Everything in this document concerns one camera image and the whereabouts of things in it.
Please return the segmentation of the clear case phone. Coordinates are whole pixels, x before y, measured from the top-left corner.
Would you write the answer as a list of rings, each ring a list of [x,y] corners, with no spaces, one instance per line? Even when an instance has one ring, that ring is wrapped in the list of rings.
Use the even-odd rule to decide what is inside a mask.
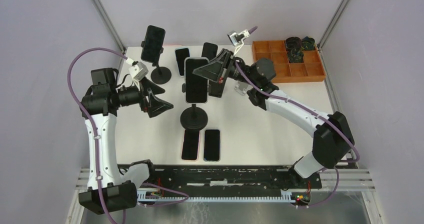
[[[203,159],[218,162],[221,157],[221,132],[219,129],[206,129],[204,132]]]

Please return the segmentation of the pink case phone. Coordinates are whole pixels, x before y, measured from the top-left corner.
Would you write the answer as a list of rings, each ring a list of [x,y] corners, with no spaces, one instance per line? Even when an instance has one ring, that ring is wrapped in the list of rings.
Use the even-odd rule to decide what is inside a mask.
[[[181,159],[184,161],[196,161],[199,154],[200,131],[184,131]]]

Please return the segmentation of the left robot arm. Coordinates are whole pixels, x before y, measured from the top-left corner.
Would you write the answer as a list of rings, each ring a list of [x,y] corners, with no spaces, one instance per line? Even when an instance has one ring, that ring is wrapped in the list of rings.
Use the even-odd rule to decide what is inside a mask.
[[[149,159],[133,162],[125,174],[120,173],[115,143],[118,109],[139,105],[154,118],[174,107],[157,98],[165,90],[146,77],[140,82],[142,90],[136,86],[118,88],[116,73],[114,68],[92,70],[92,85],[81,100],[90,114],[82,114],[89,137],[90,164],[87,191],[78,195],[78,201],[97,215],[135,207],[137,189],[141,185],[151,188],[157,182]]]

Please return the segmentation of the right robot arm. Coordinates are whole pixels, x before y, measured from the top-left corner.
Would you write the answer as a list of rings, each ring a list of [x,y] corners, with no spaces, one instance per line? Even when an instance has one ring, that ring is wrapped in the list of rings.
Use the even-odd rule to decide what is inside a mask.
[[[339,111],[318,111],[280,90],[272,83],[277,74],[269,58],[247,65],[232,51],[223,49],[192,74],[220,84],[227,79],[249,84],[252,88],[247,95],[254,106],[289,120],[312,137],[312,150],[290,168],[288,180],[295,188],[306,185],[312,174],[333,169],[349,151],[357,151],[346,116]]]

